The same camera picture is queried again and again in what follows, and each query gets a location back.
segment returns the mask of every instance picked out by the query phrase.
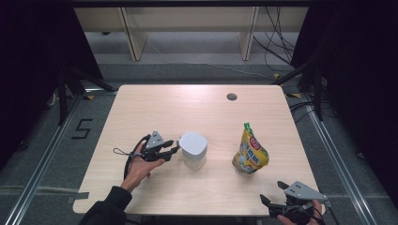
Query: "yellow snack bag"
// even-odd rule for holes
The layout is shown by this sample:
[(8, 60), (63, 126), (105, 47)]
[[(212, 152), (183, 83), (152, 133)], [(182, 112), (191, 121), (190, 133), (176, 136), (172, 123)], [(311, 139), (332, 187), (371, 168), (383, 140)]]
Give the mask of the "yellow snack bag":
[(254, 173), (269, 162), (267, 150), (261, 146), (253, 135), (249, 123), (245, 123), (239, 151), (232, 159), (232, 164), (240, 173)]

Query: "white cup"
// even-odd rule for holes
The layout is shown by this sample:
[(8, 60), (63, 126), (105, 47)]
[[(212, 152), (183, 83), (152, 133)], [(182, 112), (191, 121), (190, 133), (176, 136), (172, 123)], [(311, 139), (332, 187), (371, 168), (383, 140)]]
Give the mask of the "white cup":
[(184, 163), (189, 168), (197, 171), (206, 163), (207, 140), (195, 132), (187, 132), (179, 139)]

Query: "gray carpet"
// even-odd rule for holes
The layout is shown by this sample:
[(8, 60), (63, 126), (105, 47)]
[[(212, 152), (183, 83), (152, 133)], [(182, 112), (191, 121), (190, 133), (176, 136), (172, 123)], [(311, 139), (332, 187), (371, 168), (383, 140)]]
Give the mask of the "gray carpet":
[[(267, 66), (247, 65), (231, 66), (250, 73), (244, 74), (231, 69), (209, 65), (100, 65), (104, 81), (118, 87), (124, 83), (216, 83), (216, 84), (270, 84), (275, 73)], [(291, 69), (278, 66), (278, 69)], [(299, 78), (283, 85), (285, 93), (297, 93)], [(94, 87), (86, 83), (87, 88)], [(77, 191), (84, 178), (85, 171), (100, 137), (101, 130), (112, 107), (115, 96), (96, 95), (92, 100), (82, 100), (72, 116), (68, 130), (56, 150), (53, 161), (40, 182), (38, 193), (31, 202), (23, 224), (77, 224), (81, 215), (72, 211), (69, 197)], [(301, 98), (287, 98), (289, 105), (301, 102)], [(334, 140), (339, 153), (352, 173), (360, 190), (365, 195), (380, 224), (394, 224), (398, 213), (384, 189), (380, 186), (366, 161), (355, 156), (356, 146), (345, 132), (333, 110), (324, 109), (325, 125)], [(0, 223), (4, 223), (12, 205), (17, 200), (33, 170), (36, 168), (47, 144), (51, 140), (58, 122), (58, 106), (54, 105), (44, 112), (36, 127), (27, 138), (29, 148), (17, 152), (6, 168), (0, 173)], [(295, 115), (299, 136), (314, 172), (316, 182), (322, 192), (329, 195), (334, 203), (333, 211), (340, 224), (361, 224), (360, 218), (351, 202), (324, 144), (318, 137), (305, 108)], [(86, 139), (74, 140), (72, 137), (84, 135), (76, 131), (82, 119), (92, 119), (82, 123), (90, 128)], [(334, 224), (330, 212), (325, 215), (327, 224)], [(280, 224), (274, 218), (263, 218), (263, 224)]]

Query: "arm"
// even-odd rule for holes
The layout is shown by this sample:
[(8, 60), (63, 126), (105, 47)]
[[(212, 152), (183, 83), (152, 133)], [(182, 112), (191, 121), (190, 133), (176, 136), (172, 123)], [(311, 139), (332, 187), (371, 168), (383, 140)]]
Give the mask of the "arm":
[(84, 215), (80, 225), (125, 224), (127, 217), (124, 210), (131, 201), (131, 193), (144, 178), (150, 177), (150, 172), (165, 161), (146, 162), (141, 157), (134, 157), (130, 163), (129, 173), (120, 187), (112, 187), (108, 197), (103, 202), (96, 202)]

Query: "cable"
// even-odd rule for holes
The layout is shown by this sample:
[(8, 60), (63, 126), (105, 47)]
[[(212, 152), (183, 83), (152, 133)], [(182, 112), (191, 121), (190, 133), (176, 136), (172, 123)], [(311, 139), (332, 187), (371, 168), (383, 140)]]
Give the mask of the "cable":
[(287, 48), (287, 47), (286, 47), (286, 45), (284, 44), (283, 36), (282, 36), (282, 34), (278, 31), (278, 27), (277, 27), (278, 25), (279, 25), (279, 27), (281, 27), (281, 22), (280, 22), (280, 13), (281, 13), (281, 10), (280, 10), (279, 7), (276, 7), (276, 10), (277, 10), (277, 21), (276, 21), (276, 23), (274, 23), (274, 21), (272, 20), (271, 15), (269, 14), (268, 8), (266, 7), (266, 11), (267, 11), (268, 17), (269, 17), (269, 19), (271, 20), (272, 26), (273, 26), (273, 28), (274, 28), (274, 30), (273, 30), (273, 32), (272, 32), (272, 36), (271, 36), (271, 38), (269, 38), (269, 39), (272, 40), (272, 38), (273, 38), (275, 32), (277, 33), (277, 35), (279, 36), (279, 38), (280, 38), (281, 41), (282, 41), (284, 52), (286, 53), (286, 56), (287, 56), (288, 60), (290, 61), (290, 58), (289, 58), (290, 52), (287, 52), (287, 51), (286, 51), (286, 48)]
[[(271, 66), (268, 64), (268, 61), (267, 61), (267, 51), (269, 50), (269, 44), (270, 44), (271, 42), (274, 43), (274, 42), (272, 41), (273, 36), (275, 35), (275, 33), (277, 33), (277, 34), (280, 36), (281, 40), (283, 40), (283, 38), (281, 37), (282, 35), (280, 35), (280, 34), (278, 33), (278, 29), (277, 29), (277, 27), (275, 26), (275, 24), (274, 24), (274, 22), (273, 22), (273, 20), (272, 20), (272, 18), (271, 18), (271, 16), (270, 16), (270, 14), (269, 14), (269, 12), (268, 12), (267, 7), (266, 7), (266, 11), (267, 11), (267, 13), (268, 13), (268, 16), (269, 16), (271, 22), (272, 22), (272, 25), (273, 25), (273, 27), (274, 27), (274, 30), (273, 30), (273, 32), (272, 32), (271, 37), (269, 37), (269, 36), (267, 35), (267, 33), (266, 33), (267, 38), (269, 39), (269, 42), (268, 42), (267, 47), (264, 47), (264, 49), (266, 50), (266, 53), (265, 53), (265, 55), (264, 55), (264, 61), (266, 62), (267, 67), (270, 68), (270, 69), (273, 69), (273, 70), (275, 70), (275, 71), (286, 71), (286, 70), (279, 70), (279, 69), (273, 68), (273, 67), (271, 67)], [(277, 7), (277, 11), (278, 11), (277, 23), (280, 23), (280, 18), (279, 18), (280, 10), (279, 10), (278, 7)], [(289, 58), (289, 55), (288, 55), (289, 53), (286, 52), (286, 46), (284, 45), (284, 42), (283, 42), (283, 47), (282, 47), (282, 48), (284, 49), (284, 51), (285, 51), (285, 53), (286, 53), (286, 56), (287, 56), (287, 58), (288, 58), (288, 61), (285, 60), (285, 59), (284, 59), (283, 61), (284, 61), (284, 62), (287, 62), (287, 64), (290, 65), (290, 58)]]
[(314, 104), (313, 101), (300, 102), (300, 103), (298, 103), (298, 104), (289, 106), (289, 108), (291, 109), (290, 112), (292, 113), (292, 116), (294, 116), (296, 110), (298, 110), (298, 109), (301, 108), (302, 106), (308, 106), (308, 105), (313, 105), (313, 104)]
[(277, 44), (277, 43), (275, 43), (275, 41), (273, 41), (272, 39), (271, 39), (271, 37), (269, 37), (269, 35), (267, 34), (267, 32), (264, 32), (264, 34), (267, 36), (267, 38), (268, 38), (268, 40), (272, 43), (272, 44), (274, 44), (275, 46), (277, 46), (277, 47), (279, 47), (279, 48), (281, 48), (281, 49), (284, 49), (284, 46), (281, 46), (280, 44)]
[[(192, 64), (192, 63), (186, 63), (186, 62), (172, 62), (172, 61), (169, 61), (169, 60), (167, 60), (167, 59), (164, 57), (164, 54), (163, 54), (162, 52), (160, 52), (157, 48), (155, 48), (155, 46), (153, 46), (149, 41), (147, 41), (147, 43), (148, 43), (157, 53), (159, 53), (159, 54), (163, 57), (163, 60), (164, 60), (164, 61), (166, 61), (166, 62), (168, 62), (168, 63), (171, 63), (171, 64), (187, 64), (187, 65), (194, 65), (194, 64)], [(261, 77), (266, 78), (266, 79), (269, 79), (269, 80), (274, 80), (274, 79), (269, 78), (269, 77), (267, 77), (266, 75), (263, 75), (263, 74), (261, 74), (261, 73), (246, 72), (246, 71), (238, 70), (238, 69), (231, 68), (231, 67), (229, 68), (229, 67), (216, 66), (216, 65), (214, 65), (214, 64), (204, 64), (204, 65), (211, 66), (211, 67), (215, 67), (215, 68), (229, 69), (229, 70), (233, 70), (233, 71), (235, 71), (235, 72), (239, 72), (239, 73), (243, 73), (243, 74), (258, 75), (258, 76), (261, 76)]]
[(334, 212), (331, 209), (331, 207), (329, 207), (328, 209), (330, 210), (331, 216), (333, 217), (334, 222), (336, 223), (336, 225), (340, 225), (339, 220), (337, 220), (337, 217), (336, 217), (336, 215), (334, 215)]
[(126, 164), (125, 164), (125, 170), (124, 170), (124, 173), (123, 173), (123, 180), (126, 179), (128, 173), (129, 173), (130, 163), (131, 163), (131, 161), (132, 161), (132, 158), (134, 157), (135, 151), (137, 151), (138, 146), (140, 146), (140, 144), (141, 144), (143, 141), (148, 141), (149, 138), (150, 138), (150, 134), (144, 136), (144, 137), (135, 145), (135, 147), (134, 147), (134, 149), (131, 151), (131, 153), (129, 153), (129, 158), (127, 159)]
[(273, 55), (275, 55), (276, 57), (278, 57), (279, 59), (281, 59), (282, 61), (284, 61), (286, 64), (289, 64), (289, 61), (285, 60), (284, 58), (282, 58), (280, 55), (278, 55), (276, 52), (272, 51), (271, 49), (267, 48), (266, 46), (264, 46), (262, 43), (260, 43), (260, 41), (257, 40), (257, 38), (255, 38), (255, 36), (253, 36), (253, 39), (261, 46), (263, 47), (263, 49), (267, 50), (268, 52), (272, 53)]
[(120, 148), (114, 148), (114, 153), (118, 154), (118, 155), (122, 155), (122, 156), (128, 156), (129, 155), (129, 153), (123, 152)]
[(310, 114), (313, 111), (314, 110), (310, 110), (309, 112), (306, 112), (305, 114), (303, 114), (298, 120), (295, 121), (295, 124), (298, 123), (302, 118), (304, 118), (306, 115)]
[(325, 224), (325, 220), (323, 219), (321, 212), (319, 212), (319, 210), (317, 210), (315, 207), (314, 210), (319, 214), (321, 218), (315, 217), (314, 215), (312, 215), (312, 218), (315, 219), (316, 222), (318, 222), (319, 224)]

